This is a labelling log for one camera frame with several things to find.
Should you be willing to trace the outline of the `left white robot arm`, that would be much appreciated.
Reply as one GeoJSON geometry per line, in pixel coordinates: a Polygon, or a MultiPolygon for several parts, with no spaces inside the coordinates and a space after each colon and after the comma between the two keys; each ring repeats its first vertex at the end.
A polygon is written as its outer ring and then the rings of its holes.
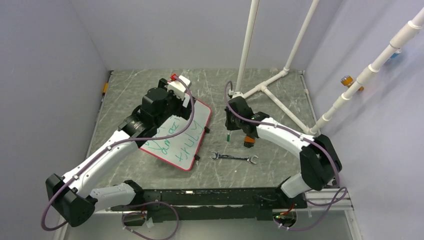
{"type": "Polygon", "coordinates": [[[158,129],[172,116],[191,123],[195,98],[191,81],[181,75],[160,79],[157,87],[147,91],[132,113],[112,136],[92,155],[63,175],[47,178],[48,206],[54,208],[64,223],[77,227],[95,212],[110,207],[139,209],[144,203],[144,190],[132,180],[111,187],[97,188],[98,182],[120,161],[139,150],[148,141],[157,141],[158,129]]]}

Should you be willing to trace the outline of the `white pvc pipe frame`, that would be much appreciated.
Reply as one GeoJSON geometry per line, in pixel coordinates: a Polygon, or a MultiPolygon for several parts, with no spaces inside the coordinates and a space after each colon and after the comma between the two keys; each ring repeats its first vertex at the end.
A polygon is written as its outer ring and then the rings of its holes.
{"type": "Polygon", "coordinates": [[[306,84],[321,131],[331,135],[413,136],[424,131],[424,3],[421,0],[278,0],[281,14],[306,6],[291,30],[283,70],[247,97],[287,75],[312,40],[306,84]],[[390,59],[401,49],[401,54],[390,59]],[[341,83],[351,76],[353,84],[341,83]]]}

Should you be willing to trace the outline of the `orange wall knob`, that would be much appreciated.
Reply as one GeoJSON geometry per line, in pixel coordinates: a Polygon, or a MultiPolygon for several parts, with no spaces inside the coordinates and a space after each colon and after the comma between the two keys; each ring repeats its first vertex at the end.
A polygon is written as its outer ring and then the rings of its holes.
{"type": "Polygon", "coordinates": [[[340,80],[341,84],[350,88],[353,83],[354,83],[354,79],[350,76],[350,75],[345,75],[341,80],[340,80]]]}

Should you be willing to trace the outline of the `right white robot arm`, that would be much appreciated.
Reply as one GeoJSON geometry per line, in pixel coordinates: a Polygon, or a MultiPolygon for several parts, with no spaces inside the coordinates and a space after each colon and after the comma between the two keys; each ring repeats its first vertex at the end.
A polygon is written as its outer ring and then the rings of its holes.
{"type": "Polygon", "coordinates": [[[339,182],[342,164],[326,135],[304,134],[264,112],[253,112],[241,96],[229,99],[225,111],[227,130],[243,131],[247,148],[253,146],[255,139],[262,139],[285,149],[300,161],[299,173],[288,177],[276,188],[275,200],[280,207],[289,207],[295,197],[307,191],[322,190],[332,180],[339,182]]]}

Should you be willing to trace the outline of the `silver open end wrench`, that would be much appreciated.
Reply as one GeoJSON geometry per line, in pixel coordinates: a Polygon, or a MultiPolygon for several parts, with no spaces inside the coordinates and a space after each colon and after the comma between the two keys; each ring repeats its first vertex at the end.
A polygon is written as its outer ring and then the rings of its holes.
{"type": "Polygon", "coordinates": [[[240,161],[246,161],[250,164],[256,165],[257,163],[254,162],[254,159],[258,159],[259,157],[257,155],[249,155],[249,156],[233,156],[228,154],[221,154],[217,151],[212,151],[212,156],[209,158],[211,160],[218,160],[218,159],[228,159],[228,160],[240,160],[240,161]]]}

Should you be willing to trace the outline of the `pink framed whiteboard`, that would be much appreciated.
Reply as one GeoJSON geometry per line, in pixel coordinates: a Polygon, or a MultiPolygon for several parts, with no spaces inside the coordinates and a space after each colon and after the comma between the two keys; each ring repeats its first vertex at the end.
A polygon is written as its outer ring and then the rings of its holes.
{"type": "Polygon", "coordinates": [[[194,104],[194,118],[181,134],[167,139],[149,140],[140,149],[183,171],[191,170],[206,133],[211,108],[200,100],[194,104]]]}

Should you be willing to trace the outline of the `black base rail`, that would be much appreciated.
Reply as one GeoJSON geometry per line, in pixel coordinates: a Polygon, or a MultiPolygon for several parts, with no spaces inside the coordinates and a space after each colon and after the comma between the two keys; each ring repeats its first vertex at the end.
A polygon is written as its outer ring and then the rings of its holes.
{"type": "Polygon", "coordinates": [[[275,187],[145,189],[142,198],[113,212],[143,211],[154,223],[175,220],[256,219],[271,221],[280,212],[306,209],[303,194],[288,198],[275,187]]]}

